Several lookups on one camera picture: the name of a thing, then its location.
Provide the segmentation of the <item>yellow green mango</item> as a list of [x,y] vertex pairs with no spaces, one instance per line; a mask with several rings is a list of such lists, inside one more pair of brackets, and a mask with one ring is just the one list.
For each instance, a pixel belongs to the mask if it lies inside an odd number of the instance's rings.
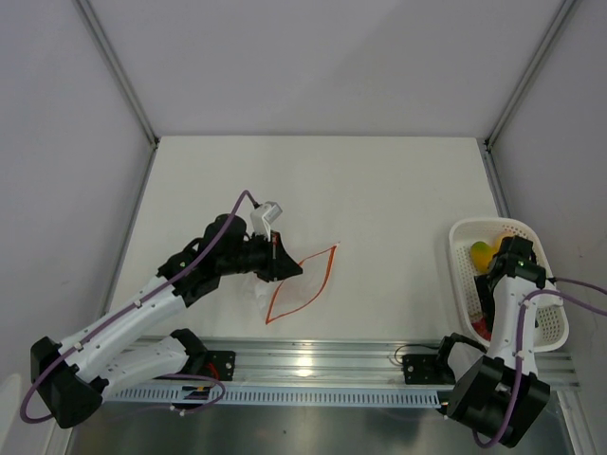
[[475,269],[482,275],[489,271],[490,263],[496,254],[495,246],[486,242],[475,242],[469,249],[469,256]]

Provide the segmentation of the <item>clear zip top bag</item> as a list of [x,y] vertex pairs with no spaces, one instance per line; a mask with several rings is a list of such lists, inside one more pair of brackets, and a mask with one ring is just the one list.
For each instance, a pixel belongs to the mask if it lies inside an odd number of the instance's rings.
[[339,246],[339,242],[298,246],[291,255],[302,268],[301,275],[277,282],[249,275],[239,296],[259,310],[265,325],[291,317],[319,300],[329,288]]

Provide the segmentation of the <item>red grape bunch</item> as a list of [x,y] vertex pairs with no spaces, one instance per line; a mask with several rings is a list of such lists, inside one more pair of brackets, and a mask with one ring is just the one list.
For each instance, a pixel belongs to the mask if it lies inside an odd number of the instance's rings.
[[475,334],[486,342],[491,341],[492,333],[487,326],[485,318],[480,318],[472,323],[472,328]]

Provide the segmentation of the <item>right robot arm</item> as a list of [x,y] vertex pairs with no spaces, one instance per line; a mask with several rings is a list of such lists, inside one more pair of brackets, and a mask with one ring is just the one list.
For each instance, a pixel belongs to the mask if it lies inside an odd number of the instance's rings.
[[453,333],[442,339],[432,368],[440,380],[455,381],[446,417],[469,428],[481,448],[513,448],[551,393],[538,377],[534,341],[539,297],[549,293],[547,274],[533,243],[513,236],[504,238],[477,280],[493,302],[489,347]]

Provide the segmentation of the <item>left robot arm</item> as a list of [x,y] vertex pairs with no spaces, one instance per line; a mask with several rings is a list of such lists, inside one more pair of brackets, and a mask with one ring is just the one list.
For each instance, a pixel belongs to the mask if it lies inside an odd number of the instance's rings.
[[281,213],[276,203],[266,202],[249,221],[233,213],[218,216],[121,308],[59,342],[37,340],[30,348],[31,390],[49,418],[60,428],[73,428],[115,392],[157,377],[202,374],[207,350],[188,329],[145,348],[127,348],[147,329],[215,291],[225,276],[253,273],[263,282],[281,282],[301,275],[302,267],[271,227]]

